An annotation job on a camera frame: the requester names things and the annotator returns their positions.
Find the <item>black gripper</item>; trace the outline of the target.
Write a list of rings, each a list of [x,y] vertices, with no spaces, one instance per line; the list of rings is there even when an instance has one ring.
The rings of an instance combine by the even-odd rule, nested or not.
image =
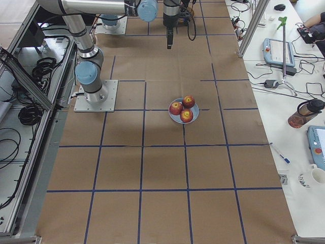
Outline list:
[[[173,30],[173,28],[167,27],[167,31],[166,32],[167,32],[166,33],[166,37],[167,37],[167,49],[172,49],[174,30]]]

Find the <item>person forearm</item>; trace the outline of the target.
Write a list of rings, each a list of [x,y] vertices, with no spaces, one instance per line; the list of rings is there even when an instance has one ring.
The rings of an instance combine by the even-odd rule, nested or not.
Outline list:
[[[324,22],[324,12],[319,13],[311,18],[309,18],[307,21],[304,22],[304,26],[307,28],[310,28],[314,25],[318,25],[320,23]]]

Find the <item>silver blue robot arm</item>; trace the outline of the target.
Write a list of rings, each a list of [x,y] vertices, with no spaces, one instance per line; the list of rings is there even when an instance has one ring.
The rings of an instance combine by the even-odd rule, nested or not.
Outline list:
[[[100,79],[103,64],[103,52],[95,46],[87,31],[83,14],[140,17],[151,22],[156,18],[157,1],[39,1],[45,10],[62,16],[70,34],[77,44],[81,63],[75,69],[75,75],[89,103],[103,102],[108,97],[108,89]]]

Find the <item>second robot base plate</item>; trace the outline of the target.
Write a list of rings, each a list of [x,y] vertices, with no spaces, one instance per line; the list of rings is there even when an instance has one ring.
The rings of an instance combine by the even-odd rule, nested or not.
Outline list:
[[[107,34],[107,35],[124,35],[126,32],[127,17],[120,15],[101,15],[101,17],[117,18],[117,20],[104,20],[99,19],[94,28],[95,34]]]

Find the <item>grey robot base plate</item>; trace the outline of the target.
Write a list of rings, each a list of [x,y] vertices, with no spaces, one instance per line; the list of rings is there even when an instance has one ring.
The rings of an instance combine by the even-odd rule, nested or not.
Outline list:
[[[75,112],[114,112],[118,80],[104,80],[102,88],[94,94],[84,91],[80,86],[75,101]]]

